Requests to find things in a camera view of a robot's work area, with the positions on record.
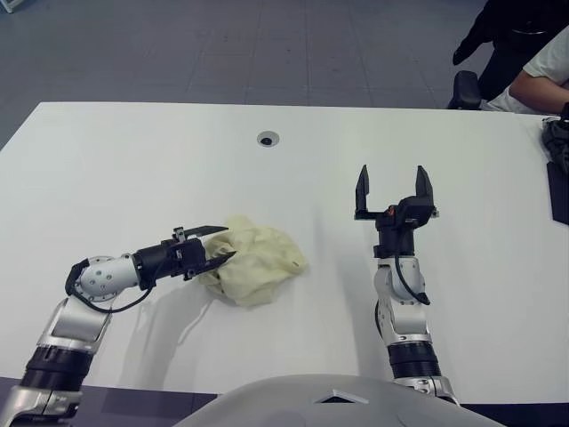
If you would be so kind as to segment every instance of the wire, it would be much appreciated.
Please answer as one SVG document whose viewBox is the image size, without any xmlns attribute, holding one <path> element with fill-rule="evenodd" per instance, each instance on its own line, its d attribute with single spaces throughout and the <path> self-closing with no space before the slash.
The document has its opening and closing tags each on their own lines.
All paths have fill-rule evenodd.
<svg viewBox="0 0 569 427">
<path fill-rule="evenodd" d="M 380 320 L 378 319 L 379 316 L 380 316 L 380 300 L 377 300 L 377 302 L 375 303 L 375 316 L 373 318 L 375 319 L 375 326 L 377 327 L 377 332 L 379 332 L 380 337 L 383 338 L 383 334 L 381 333 Z"/>
<path fill-rule="evenodd" d="M 430 305 L 430 301 L 429 301 L 429 298 L 427 297 L 427 294 L 425 294 L 424 292 L 416 294 L 409 287 L 409 285 L 407 285 L 407 282 L 405 281 L 405 278 L 403 277 L 403 273 L 401 272 L 401 266 L 399 265 L 399 252 L 401 251 L 401 244 L 403 243 L 403 236 L 404 236 L 403 233 L 399 233 L 399 236 L 397 237 L 397 247 L 396 247 L 396 251 L 395 251 L 395 270 L 397 271 L 397 275 L 399 276 L 399 280 L 403 284 L 405 291 L 407 291 L 415 300 L 417 300 L 421 304 Z"/>
<path fill-rule="evenodd" d="M 150 295 L 150 292 L 152 292 L 152 288 L 151 287 L 148 288 L 147 291 L 144 293 L 144 295 L 142 297 L 140 297 L 138 300 L 130 302 L 130 303 L 126 304 L 125 306 L 121 307 L 120 309 L 110 309 L 110 310 L 105 310 L 105 309 L 102 309 L 101 307 L 97 307 L 95 304 L 90 302 L 87 298 L 85 298 L 80 293 L 78 293 L 76 289 L 74 289 L 71 292 L 75 297 L 77 297 L 77 299 L 79 299 L 83 304 L 85 304 L 90 309 L 98 311 L 99 313 L 114 314 L 114 313 L 120 313 L 121 311 L 128 310 L 131 307 L 134 307 L 135 305 L 143 302 L 146 299 L 146 297 Z"/>
</svg>

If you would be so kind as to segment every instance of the gray floor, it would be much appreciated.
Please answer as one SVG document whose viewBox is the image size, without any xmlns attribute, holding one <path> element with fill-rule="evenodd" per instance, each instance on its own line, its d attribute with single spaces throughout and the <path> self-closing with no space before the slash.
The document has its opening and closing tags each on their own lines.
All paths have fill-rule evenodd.
<svg viewBox="0 0 569 427">
<path fill-rule="evenodd" d="M 26 0 L 0 12 L 0 148 L 39 101 L 443 108 L 485 0 Z"/>
</svg>

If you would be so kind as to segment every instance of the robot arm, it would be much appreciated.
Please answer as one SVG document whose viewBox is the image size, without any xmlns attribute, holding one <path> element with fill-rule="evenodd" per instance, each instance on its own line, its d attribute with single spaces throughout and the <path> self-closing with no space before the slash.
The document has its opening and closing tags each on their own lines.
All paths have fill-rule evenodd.
<svg viewBox="0 0 569 427">
<path fill-rule="evenodd" d="M 74 265 L 61 301 L 40 336 L 20 384 L 14 386 L 0 414 L 0 427 L 14 423 L 59 425 L 73 417 L 81 401 L 81 385 L 89 372 L 113 313 L 141 302 L 166 276 L 190 280 L 222 265 L 234 253 L 207 260 L 198 237 L 223 231 L 204 226 L 174 229 L 171 239 L 119 258 L 98 256 Z M 114 300 L 127 287 L 145 294 L 119 309 Z"/>
<path fill-rule="evenodd" d="M 378 294 L 375 322 L 389 352 L 395 383 L 458 405 L 448 379 L 441 375 L 427 327 L 425 280 L 414 256 L 413 231 L 438 216 L 427 172 L 419 166 L 416 195 L 385 212 L 368 212 L 367 168 L 356 188 L 357 220 L 375 220 L 380 244 L 373 248 L 378 270 L 373 284 Z"/>
</svg>

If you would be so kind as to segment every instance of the white shirt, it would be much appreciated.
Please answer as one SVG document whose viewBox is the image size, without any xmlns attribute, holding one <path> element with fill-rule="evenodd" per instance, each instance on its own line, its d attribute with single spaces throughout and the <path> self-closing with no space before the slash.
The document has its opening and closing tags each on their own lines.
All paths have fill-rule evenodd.
<svg viewBox="0 0 569 427">
<path fill-rule="evenodd" d="M 532 77 L 547 77 L 554 83 L 569 89 L 569 26 L 561 30 L 532 60 L 525 64 L 524 71 Z M 523 114 L 547 114 L 531 109 L 518 101 L 509 94 L 509 86 L 496 98 L 486 103 L 483 109 Z"/>
</svg>

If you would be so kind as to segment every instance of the yellow cloth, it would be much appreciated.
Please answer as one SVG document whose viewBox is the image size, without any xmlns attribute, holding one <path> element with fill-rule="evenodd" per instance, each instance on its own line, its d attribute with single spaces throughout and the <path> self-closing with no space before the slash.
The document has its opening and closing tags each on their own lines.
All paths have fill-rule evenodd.
<svg viewBox="0 0 569 427">
<path fill-rule="evenodd" d="M 199 276 L 200 283 L 242 306 L 273 301 L 276 287 L 301 274 L 307 261 L 283 231 L 254 225 L 243 215 L 228 218 L 228 231 L 204 243 L 208 258 L 236 251 L 217 270 Z"/>
</svg>

